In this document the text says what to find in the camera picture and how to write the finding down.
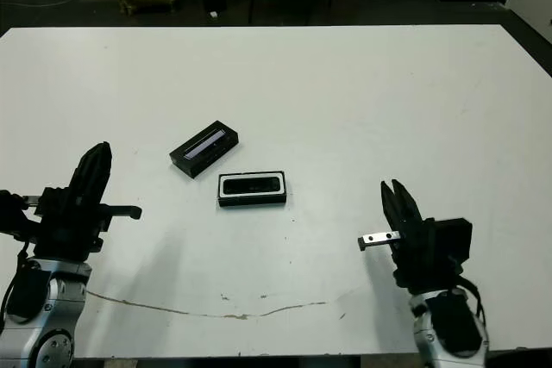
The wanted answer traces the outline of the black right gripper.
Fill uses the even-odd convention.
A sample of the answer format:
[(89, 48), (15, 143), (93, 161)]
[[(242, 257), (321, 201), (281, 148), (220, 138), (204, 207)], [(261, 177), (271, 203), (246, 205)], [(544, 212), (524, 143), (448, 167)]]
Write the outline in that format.
[(380, 193), (390, 230), (362, 235), (359, 248), (388, 245), (396, 284), (413, 296), (455, 287), (465, 262), (465, 220), (423, 220), (413, 196), (397, 179), (392, 188), (382, 181)]

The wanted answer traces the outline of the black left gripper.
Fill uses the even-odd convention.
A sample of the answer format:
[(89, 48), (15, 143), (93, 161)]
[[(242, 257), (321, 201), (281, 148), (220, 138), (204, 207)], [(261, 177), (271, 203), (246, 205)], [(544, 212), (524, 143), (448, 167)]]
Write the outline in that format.
[(47, 259), (84, 262), (103, 246), (99, 234), (114, 217), (141, 218), (133, 205), (101, 202), (110, 178), (112, 152), (107, 141), (88, 150), (78, 163), (69, 188), (45, 188), (39, 196), (23, 196), (22, 205), (34, 207), (40, 221), (28, 224), (23, 238), (35, 244), (34, 255)]

